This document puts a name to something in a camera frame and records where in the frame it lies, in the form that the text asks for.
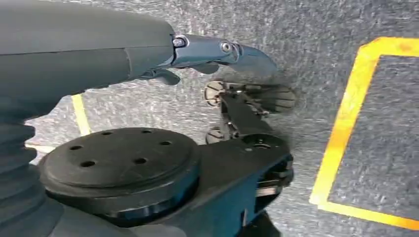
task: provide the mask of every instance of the wheel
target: wheel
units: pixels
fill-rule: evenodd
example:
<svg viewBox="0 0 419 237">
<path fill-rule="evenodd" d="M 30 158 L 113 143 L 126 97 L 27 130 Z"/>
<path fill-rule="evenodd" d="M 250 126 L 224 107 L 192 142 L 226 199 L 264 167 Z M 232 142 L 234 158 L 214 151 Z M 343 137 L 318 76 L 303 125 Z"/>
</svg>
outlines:
<svg viewBox="0 0 419 237">
<path fill-rule="evenodd" d="M 205 143 L 206 144 L 212 144 L 216 142 L 220 142 L 224 140 L 224 135 L 221 132 L 221 129 L 219 127 L 213 127 L 205 136 Z"/>
<path fill-rule="evenodd" d="M 295 105 L 295 94 L 286 86 L 278 85 L 258 91 L 248 91 L 247 95 L 270 112 L 281 113 Z"/>
</svg>

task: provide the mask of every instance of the mounting hole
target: mounting hole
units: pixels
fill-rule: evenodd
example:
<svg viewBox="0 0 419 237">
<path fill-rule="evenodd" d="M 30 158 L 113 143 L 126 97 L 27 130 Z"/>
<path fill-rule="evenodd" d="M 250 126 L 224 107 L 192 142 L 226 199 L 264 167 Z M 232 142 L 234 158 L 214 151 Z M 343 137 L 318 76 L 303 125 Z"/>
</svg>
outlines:
<svg viewBox="0 0 419 237">
<path fill-rule="evenodd" d="M 171 145 L 171 142 L 164 141 L 164 142 L 161 142 L 160 145 L 162 145 L 162 146 L 168 146 L 168 145 Z"/>
<path fill-rule="evenodd" d="M 94 161 L 89 160 L 89 161 L 85 161 L 85 162 L 80 163 L 80 166 L 81 167 L 91 167 L 91 166 L 94 166 L 95 164 L 96 163 Z"/>
<path fill-rule="evenodd" d="M 254 144 L 253 147 L 260 148 L 260 149 L 271 149 L 271 146 L 267 144 Z"/>
<path fill-rule="evenodd" d="M 138 158 L 133 160 L 135 164 L 145 164 L 147 162 L 147 159 L 145 158 Z"/>
<path fill-rule="evenodd" d="M 83 148 L 82 146 L 72 146 L 70 147 L 70 150 L 75 151 L 75 150 L 80 150 L 81 148 Z"/>
</svg>

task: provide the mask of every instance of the black mechanical part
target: black mechanical part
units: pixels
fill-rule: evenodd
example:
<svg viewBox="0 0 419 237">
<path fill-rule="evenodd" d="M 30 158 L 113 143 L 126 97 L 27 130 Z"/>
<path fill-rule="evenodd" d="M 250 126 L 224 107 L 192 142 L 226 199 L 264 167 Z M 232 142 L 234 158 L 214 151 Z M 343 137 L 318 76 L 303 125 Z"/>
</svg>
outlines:
<svg viewBox="0 0 419 237">
<path fill-rule="evenodd" d="M 241 139 L 250 147 L 247 151 L 269 150 L 281 147 L 284 142 L 273 134 L 270 126 L 261 120 L 261 108 L 249 104 L 249 97 L 244 96 L 250 88 L 260 88 L 257 85 L 234 84 L 236 89 L 230 88 L 224 82 L 210 82 L 205 89 L 205 97 L 216 100 L 207 100 L 210 105 L 220 108 L 222 121 L 220 126 L 212 128 L 206 135 L 206 143 Z M 293 157 L 290 155 L 281 163 L 269 169 L 257 183 L 255 212 L 263 210 L 282 191 L 283 187 L 290 185 L 293 180 Z"/>
<path fill-rule="evenodd" d="M 40 162 L 50 197 L 120 227 L 167 215 L 199 179 L 198 145 L 179 133 L 121 128 L 68 142 Z"/>
<path fill-rule="evenodd" d="M 237 237 L 282 237 L 282 234 L 275 228 L 268 213 L 264 211 L 244 227 Z"/>
<path fill-rule="evenodd" d="M 291 182 L 293 157 L 240 96 L 220 98 L 237 137 L 220 128 L 222 142 L 198 146 L 160 129 L 94 133 L 42 159 L 48 195 L 139 235 L 154 224 L 188 237 L 277 236 L 255 226 L 273 227 L 264 209 Z"/>
<path fill-rule="evenodd" d="M 210 106 L 220 105 L 221 93 L 242 94 L 244 100 L 263 115 L 291 110 L 295 105 L 295 95 L 283 85 L 246 84 L 211 81 L 204 89 L 204 98 Z"/>
</svg>

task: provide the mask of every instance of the yellow floor marking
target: yellow floor marking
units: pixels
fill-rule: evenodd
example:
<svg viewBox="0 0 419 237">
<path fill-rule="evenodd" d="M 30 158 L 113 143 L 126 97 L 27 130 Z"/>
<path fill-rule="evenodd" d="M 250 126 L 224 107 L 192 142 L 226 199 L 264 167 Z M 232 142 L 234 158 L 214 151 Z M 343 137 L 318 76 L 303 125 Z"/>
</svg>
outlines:
<svg viewBox="0 0 419 237">
<path fill-rule="evenodd" d="M 90 126 L 87 120 L 86 112 L 84 110 L 82 95 L 73 95 L 71 99 L 73 100 L 74 112 L 76 114 L 76 123 L 77 126 L 79 126 L 80 134 L 82 136 L 90 134 Z"/>
<path fill-rule="evenodd" d="M 411 230 L 419 230 L 419 221 L 351 206 L 328 202 L 340 161 L 349 141 L 352 129 L 361 110 L 380 56 L 395 55 L 419 57 L 419 39 L 377 38 L 359 48 L 343 95 L 335 124 L 327 144 L 323 161 L 311 193 L 310 203 L 319 209 L 354 216 L 365 220 L 385 223 Z"/>
<path fill-rule="evenodd" d="M 51 147 L 51 146 L 42 146 L 42 145 L 36 145 L 36 144 L 30 144 L 30 143 L 25 144 L 25 146 L 29 148 L 34 148 L 37 151 L 42 152 L 42 153 L 50 153 L 52 152 L 52 150 L 55 149 L 55 147 Z"/>
</svg>

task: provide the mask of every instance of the gray carpet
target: gray carpet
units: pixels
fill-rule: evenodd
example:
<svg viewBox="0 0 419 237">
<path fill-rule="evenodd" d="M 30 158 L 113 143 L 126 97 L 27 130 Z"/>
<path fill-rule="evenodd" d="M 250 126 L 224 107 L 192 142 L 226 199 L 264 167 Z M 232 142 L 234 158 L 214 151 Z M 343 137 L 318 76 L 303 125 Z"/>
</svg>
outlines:
<svg viewBox="0 0 419 237">
<path fill-rule="evenodd" d="M 165 18 L 179 33 L 255 46 L 281 67 L 270 78 L 223 68 L 206 76 L 176 71 L 173 87 L 133 81 L 83 95 L 93 131 L 148 126 L 202 143 L 218 121 L 202 99 L 206 82 L 223 78 L 290 86 L 294 111 L 268 122 L 295 156 L 292 186 L 269 208 L 286 237 L 415 237 L 417 232 L 317 209 L 308 202 L 359 46 L 380 36 L 419 37 L 417 0 L 79 0 Z M 419 220 L 419 58 L 382 57 L 334 183 L 330 200 Z M 70 98 L 32 121 L 32 140 L 56 146 L 79 135 Z"/>
</svg>

